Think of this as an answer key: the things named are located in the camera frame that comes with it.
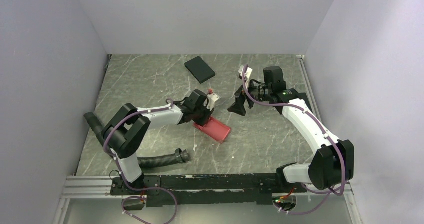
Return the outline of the red paper box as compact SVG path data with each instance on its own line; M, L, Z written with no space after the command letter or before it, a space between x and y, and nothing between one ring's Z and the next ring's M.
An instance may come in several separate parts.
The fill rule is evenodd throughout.
M219 143L223 143L231 132L229 126L214 117L210 117L203 126L197 123L193 123L193 126Z

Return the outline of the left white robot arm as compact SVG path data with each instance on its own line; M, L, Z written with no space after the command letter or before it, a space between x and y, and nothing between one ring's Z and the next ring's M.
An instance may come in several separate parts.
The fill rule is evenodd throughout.
M124 188L131 194L144 187L144 173L138 162L139 149L147 131L165 125L194 122L204 126L210 119L219 96L194 90L183 100L166 100L164 106L137 108L125 104L102 131L103 149L116 161L124 177Z

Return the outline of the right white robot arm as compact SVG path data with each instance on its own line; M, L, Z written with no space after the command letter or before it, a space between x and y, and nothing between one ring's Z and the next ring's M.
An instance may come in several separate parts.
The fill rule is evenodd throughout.
M245 102L249 108L255 104L274 107L296 127L313 152L310 163L279 167L276 187L287 192L295 183L309 184L316 188L316 193L342 195L346 183L354 177L354 144L340 139L325 127L311 111L305 93L287 88L280 67L264 68L263 82L251 79L252 69L248 65L242 65L238 72L242 85L235 92L235 102L228 111L245 116Z

